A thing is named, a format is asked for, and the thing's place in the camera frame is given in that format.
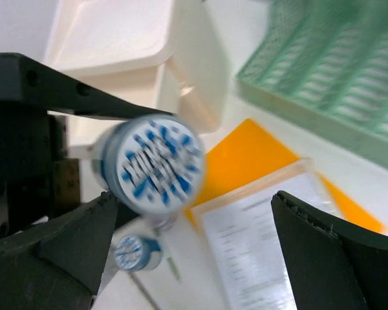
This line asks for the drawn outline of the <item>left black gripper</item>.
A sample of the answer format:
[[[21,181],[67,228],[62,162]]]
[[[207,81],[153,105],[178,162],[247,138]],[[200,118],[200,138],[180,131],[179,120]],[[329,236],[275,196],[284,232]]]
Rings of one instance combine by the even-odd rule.
[[[137,118],[135,105],[16,53],[0,53],[0,239],[81,203],[79,161],[68,157],[68,115]]]

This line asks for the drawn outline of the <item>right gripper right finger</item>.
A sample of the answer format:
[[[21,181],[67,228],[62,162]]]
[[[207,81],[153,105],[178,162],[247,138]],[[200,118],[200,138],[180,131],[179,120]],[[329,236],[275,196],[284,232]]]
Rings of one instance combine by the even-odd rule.
[[[388,309],[388,236],[285,191],[271,206],[298,309]]]

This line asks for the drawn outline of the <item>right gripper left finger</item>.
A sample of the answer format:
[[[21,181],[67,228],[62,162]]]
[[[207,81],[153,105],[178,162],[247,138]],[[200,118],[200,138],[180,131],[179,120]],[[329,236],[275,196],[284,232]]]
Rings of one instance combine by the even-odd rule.
[[[117,213],[110,192],[0,240],[0,309],[90,309]]]

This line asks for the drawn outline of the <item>green-tipped white pen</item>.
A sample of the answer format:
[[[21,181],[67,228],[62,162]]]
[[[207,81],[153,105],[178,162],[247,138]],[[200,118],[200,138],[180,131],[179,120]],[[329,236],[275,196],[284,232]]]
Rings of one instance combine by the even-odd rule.
[[[179,270],[177,268],[177,265],[176,265],[174,259],[171,256],[171,251],[167,245],[167,242],[166,242],[164,235],[162,234],[162,231],[159,228],[154,228],[153,233],[154,233],[156,239],[158,240],[158,242],[162,248],[163,256],[164,256],[164,258],[169,266],[169,269],[170,269],[172,275],[174,276],[176,281],[181,282],[181,275],[179,273]]]

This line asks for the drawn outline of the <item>white plastic drawer unit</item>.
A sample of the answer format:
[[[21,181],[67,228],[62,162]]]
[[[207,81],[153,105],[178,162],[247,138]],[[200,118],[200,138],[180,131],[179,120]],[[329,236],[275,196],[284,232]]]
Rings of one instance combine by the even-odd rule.
[[[44,62],[200,134],[221,126],[229,64],[202,1],[59,1]]]

